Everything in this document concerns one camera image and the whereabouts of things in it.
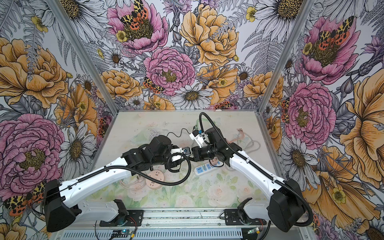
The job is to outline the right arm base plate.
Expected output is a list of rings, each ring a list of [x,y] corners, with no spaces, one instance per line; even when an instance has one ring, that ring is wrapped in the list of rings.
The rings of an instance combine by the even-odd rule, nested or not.
[[[225,209],[220,218],[225,221],[226,226],[261,226],[266,225],[266,220],[251,219],[244,211],[238,209]]]

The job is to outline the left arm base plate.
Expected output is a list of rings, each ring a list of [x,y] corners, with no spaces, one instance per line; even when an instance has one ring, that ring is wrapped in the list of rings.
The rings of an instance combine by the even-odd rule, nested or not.
[[[126,214],[118,214],[110,222],[100,221],[100,227],[140,227],[144,218],[144,210],[128,210]]]

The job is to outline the white blue power strip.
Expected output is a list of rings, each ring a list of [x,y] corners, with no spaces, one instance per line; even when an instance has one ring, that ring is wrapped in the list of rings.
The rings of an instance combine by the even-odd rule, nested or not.
[[[207,173],[212,172],[213,170],[218,170],[219,168],[223,167],[225,164],[218,161],[215,165],[211,165],[210,162],[202,164],[200,166],[197,166],[194,169],[194,175],[195,176],[201,176]]]

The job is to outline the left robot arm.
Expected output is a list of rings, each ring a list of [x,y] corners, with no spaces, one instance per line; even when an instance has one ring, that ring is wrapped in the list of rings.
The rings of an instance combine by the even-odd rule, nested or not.
[[[191,148],[178,148],[163,135],[155,137],[149,144],[131,149],[111,163],[82,177],[60,182],[52,180],[45,186],[43,207],[47,231],[50,233],[65,229],[76,221],[104,221],[123,224],[128,211],[121,200],[98,206],[83,201],[93,193],[119,180],[139,175],[149,181],[163,185],[176,186],[185,182],[192,170],[177,182],[155,179],[145,171],[153,166],[163,165],[174,173],[183,162],[191,165]]]

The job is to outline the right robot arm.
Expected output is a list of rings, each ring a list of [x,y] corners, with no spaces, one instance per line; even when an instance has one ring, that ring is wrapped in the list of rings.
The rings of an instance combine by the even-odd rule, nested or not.
[[[269,199],[264,205],[251,198],[244,200],[238,206],[238,214],[243,222],[264,219],[285,233],[293,226],[307,227],[313,223],[313,210],[295,180],[286,181],[269,172],[237,144],[228,143],[207,113],[199,114],[199,124],[200,130],[191,136],[198,144],[192,149],[194,162],[218,159],[246,176]]]

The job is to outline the pink charger plug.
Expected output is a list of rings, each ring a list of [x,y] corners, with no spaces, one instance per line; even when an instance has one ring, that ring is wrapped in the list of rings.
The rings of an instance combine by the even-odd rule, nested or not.
[[[209,163],[211,164],[211,166],[217,167],[219,160],[217,158],[213,158],[209,160]]]

